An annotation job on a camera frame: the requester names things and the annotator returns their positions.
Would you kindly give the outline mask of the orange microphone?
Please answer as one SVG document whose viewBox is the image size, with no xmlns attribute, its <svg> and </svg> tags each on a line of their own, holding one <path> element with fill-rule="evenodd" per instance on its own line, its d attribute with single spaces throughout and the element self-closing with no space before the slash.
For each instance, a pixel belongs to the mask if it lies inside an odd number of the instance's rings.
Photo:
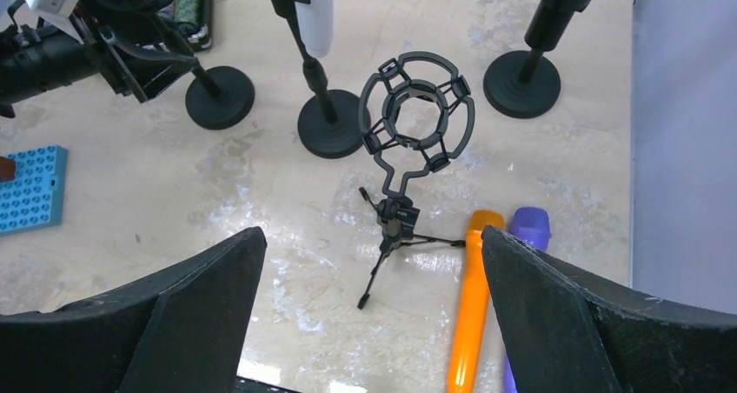
<svg viewBox="0 0 737 393">
<path fill-rule="evenodd" d="M 446 377 L 447 392 L 471 392 L 475 386 L 490 298 L 481 237 L 488 226 L 503 229 L 503 215 L 493 210 L 477 210 L 466 229 L 461 295 Z"/>
</svg>

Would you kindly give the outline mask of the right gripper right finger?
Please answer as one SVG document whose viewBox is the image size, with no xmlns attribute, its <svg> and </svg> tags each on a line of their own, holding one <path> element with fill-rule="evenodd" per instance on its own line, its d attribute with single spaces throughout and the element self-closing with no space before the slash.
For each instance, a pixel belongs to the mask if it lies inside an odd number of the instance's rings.
<svg viewBox="0 0 737 393">
<path fill-rule="evenodd" d="M 630 289 L 494 227 L 482 255 L 520 392 L 735 391 L 735 315 Z"/>
</svg>

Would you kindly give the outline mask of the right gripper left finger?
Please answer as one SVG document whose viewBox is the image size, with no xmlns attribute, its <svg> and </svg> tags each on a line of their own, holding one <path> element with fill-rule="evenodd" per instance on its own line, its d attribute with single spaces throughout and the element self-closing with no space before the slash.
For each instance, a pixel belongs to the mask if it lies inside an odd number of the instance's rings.
<svg viewBox="0 0 737 393">
<path fill-rule="evenodd" d="M 266 249 L 247 228 L 58 310 L 2 316 L 2 391 L 233 391 Z"/>
</svg>

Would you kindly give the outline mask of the black tripod shock mount stand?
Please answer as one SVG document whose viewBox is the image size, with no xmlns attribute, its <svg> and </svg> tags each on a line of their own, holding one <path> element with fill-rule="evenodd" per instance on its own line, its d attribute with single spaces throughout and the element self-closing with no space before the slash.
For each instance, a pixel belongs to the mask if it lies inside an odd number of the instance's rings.
<svg viewBox="0 0 737 393">
<path fill-rule="evenodd" d="M 406 65 L 414 62 L 430 63 L 442 68 L 448 73 L 448 80 L 437 84 L 413 78 L 406 71 Z M 401 133 L 397 127 L 402 106 L 412 98 L 431 102 L 439 110 L 434 130 L 425 137 L 412 137 Z M 451 150 L 445 136 L 450 118 L 460 106 L 466 108 L 466 125 L 459 143 Z M 447 58 L 428 51 L 409 51 L 388 60 L 371 75 L 359 98 L 358 116 L 363 147 L 386 173 L 382 184 L 384 198 L 381 201 L 373 202 L 365 188 L 359 189 L 363 199 L 376 213 L 382 236 L 379 257 L 357 304 L 357 308 L 363 310 L 370 299 L 370 290 L 379 269 L 395 250 L 424 243 L 444 243 L 451 247 L 465 245 L 461 239 L 417 234 L 415 226 L 420 210 L 407 196 L 407 187 L 411 179 L 443 170 L 462 154 L 475 127 L 475 102 L 467 80 Z M 392 190 L 395 167 L 384 159 L 383 153 L 396 147 L 420 154 L 423 166 L 418 170 L 403 172 L 399 188 Z"/>
</svg>

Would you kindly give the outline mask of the black shock mount round stand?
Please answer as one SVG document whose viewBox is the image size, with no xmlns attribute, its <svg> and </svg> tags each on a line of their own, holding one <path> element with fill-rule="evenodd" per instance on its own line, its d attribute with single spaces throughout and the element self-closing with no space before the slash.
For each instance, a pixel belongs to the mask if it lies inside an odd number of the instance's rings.
<svg viewBox="0 0 737 393">
<path fill-rule="evenodd" d="M 242 121 L 255 101 L 248 76 L 231 66 L 204 69 L 189 41 L 160 18 L 174 0 L 80 0 L 73 21 L 110 87 L 146 103 L 192 74 L 185 107 L 206 130 Z"/>
</svg>

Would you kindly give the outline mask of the purple microphone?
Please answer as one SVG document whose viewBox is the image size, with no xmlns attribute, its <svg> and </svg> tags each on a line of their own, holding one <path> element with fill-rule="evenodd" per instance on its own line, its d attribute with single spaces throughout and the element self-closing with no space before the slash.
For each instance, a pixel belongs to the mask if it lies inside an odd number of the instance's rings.
<svg viewBox="0 0 737 393">
<path fill-rule="evenodd" d="M 520 207 L 515 211 L 508 231 L 538 250 L 547 250 L 552 236 L 549 214 L 539 207 Z"/>
</svg>

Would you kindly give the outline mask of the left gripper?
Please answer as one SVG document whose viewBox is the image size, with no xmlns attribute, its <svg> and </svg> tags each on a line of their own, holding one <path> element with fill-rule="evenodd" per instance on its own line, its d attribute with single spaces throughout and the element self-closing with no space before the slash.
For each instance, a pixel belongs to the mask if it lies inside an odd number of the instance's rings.
<svg viewBox="0 0 737 393">
<path fill-rule="evenodd" d="M 134 45 L 86 10 L 75 10 L 75 27 L 87 56 L 111 89 L 146 103 L 199 66 L 196 57 Z"/>
</svg>

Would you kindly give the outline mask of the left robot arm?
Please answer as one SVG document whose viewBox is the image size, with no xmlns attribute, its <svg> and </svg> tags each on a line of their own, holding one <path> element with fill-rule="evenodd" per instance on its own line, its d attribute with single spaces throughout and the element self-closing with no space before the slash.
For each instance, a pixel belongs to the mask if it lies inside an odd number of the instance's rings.
<svg viewBox="0 0 737 393">
<path fill-rule="evenodd" d="M 95 76 L 145 103 L 199 66 L 193 56 L 135 45 L 87 15 L 71 22 L 82 42 L 51 24 L 13 24 L 1 33 L 2 106 Z"/>
</svg>

